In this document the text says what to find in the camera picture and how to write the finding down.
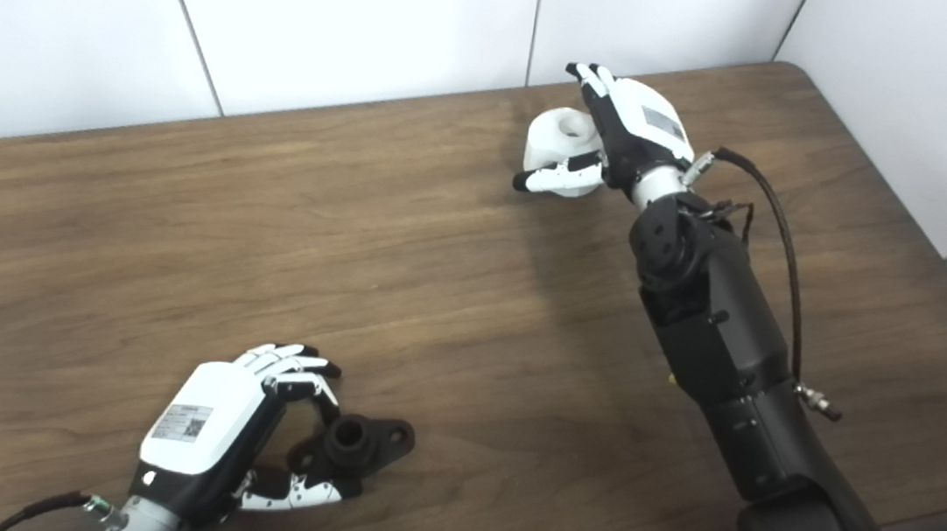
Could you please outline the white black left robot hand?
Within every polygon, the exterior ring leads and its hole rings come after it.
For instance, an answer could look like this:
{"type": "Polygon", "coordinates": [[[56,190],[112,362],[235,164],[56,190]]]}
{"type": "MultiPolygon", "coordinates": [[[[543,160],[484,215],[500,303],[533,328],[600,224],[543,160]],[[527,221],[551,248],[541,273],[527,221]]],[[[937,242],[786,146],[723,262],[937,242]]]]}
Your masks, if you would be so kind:
{"type": "Polygon", "coordinates": [[[340,418],[331,381],[341,372],[313,346],[277,342],[199,364],[143,437],[129,494],[188,527],[220,521],[287,406],[312,402],[324,425],[340,418]]]}

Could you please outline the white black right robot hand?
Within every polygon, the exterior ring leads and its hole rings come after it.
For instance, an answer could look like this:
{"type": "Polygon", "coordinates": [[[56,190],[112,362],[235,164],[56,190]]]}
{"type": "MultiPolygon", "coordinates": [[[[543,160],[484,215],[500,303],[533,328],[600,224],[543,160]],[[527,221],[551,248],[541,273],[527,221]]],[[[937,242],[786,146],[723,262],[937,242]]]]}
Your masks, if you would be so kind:
{"type": "Polygon", "coordinates": [[[565,69],[579,85],[597,142],[525,168],[514,176],[514,190],[573,199],[603,186],[625,193],[638,208],[689,192],[687,177],[697,157],[663,94],[602,65],[572,62],[565,69]]]}

